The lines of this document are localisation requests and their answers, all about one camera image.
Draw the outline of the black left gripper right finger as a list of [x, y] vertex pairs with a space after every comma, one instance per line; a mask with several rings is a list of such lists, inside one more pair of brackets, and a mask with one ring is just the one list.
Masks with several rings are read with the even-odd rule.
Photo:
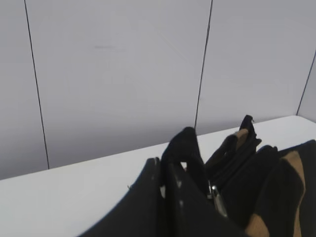
[[171, 237], [245, 237], [223, 217], [180, 165], [166, 168], [166, 203]]

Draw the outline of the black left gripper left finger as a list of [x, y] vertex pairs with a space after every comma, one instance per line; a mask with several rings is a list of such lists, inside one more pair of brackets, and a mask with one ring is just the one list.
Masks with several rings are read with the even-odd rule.
[[160, 161], [149, 158], [126, 195], [82, 237], [162, 237]]

